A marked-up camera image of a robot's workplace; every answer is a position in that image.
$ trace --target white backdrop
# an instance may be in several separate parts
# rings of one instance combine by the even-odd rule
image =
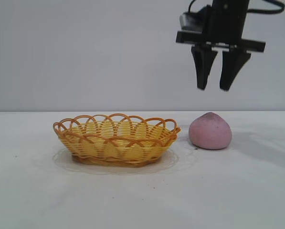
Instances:
[[[285,12],[248,14],[243,37],[266,41],[265,53],[229,92],[219,89],[219,53],[203,92],[190,46],[175,43],[188,4],[0,0],[0,111],[285,110]]]

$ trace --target white table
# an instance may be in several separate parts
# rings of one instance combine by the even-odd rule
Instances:
[[[188,143],[204,113],[125,112],[182,128],[138,169],[72,162],[52,124],[94,112],[0,113],[0,229],[285,229],[285,112],[217,112],[233,131],[220,151]]]

